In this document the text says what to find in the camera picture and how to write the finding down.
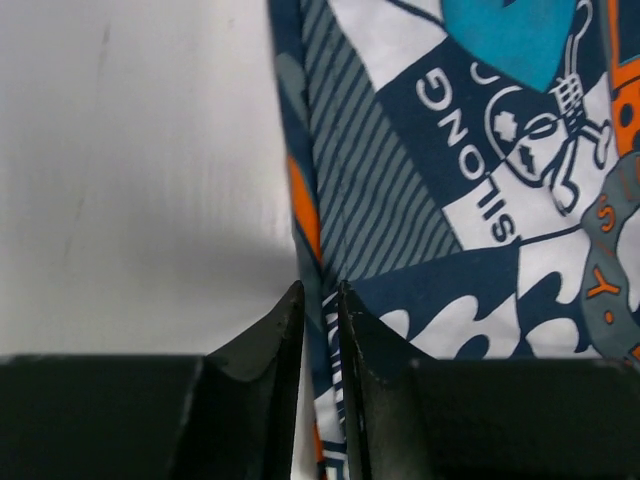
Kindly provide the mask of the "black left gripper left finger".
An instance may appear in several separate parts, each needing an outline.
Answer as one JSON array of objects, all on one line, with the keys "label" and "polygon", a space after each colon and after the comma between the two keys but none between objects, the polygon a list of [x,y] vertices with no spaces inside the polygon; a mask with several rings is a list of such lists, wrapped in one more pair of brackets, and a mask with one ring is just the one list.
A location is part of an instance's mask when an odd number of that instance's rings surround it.
[{"label": "black left gripper left finger", "polygon": [[208,355],[1,360],[5,479],[287,479],[304,288]]}]

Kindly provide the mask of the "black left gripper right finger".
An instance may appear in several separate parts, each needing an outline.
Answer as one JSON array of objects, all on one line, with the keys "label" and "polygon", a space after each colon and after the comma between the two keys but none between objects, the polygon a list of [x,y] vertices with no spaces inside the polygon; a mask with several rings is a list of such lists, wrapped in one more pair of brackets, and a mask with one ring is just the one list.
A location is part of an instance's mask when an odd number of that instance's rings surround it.
[{"label": "black left gripper right finger", "polygon": [[635,479],[639,374],[606,359],[435,360],[338,294],[354,479]]}]

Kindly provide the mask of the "patterned multicolour shorts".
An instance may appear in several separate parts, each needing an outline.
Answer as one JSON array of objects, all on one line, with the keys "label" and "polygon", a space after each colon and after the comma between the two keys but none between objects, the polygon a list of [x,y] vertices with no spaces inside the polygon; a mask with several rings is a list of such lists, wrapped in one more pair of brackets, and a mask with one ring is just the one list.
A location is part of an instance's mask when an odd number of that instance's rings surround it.
[{"label": "patterned multicolour shorts", "polygon": [[435,360],[639,374],[639,5],[272,1],[317,475],[348,468],[338,294]]}]

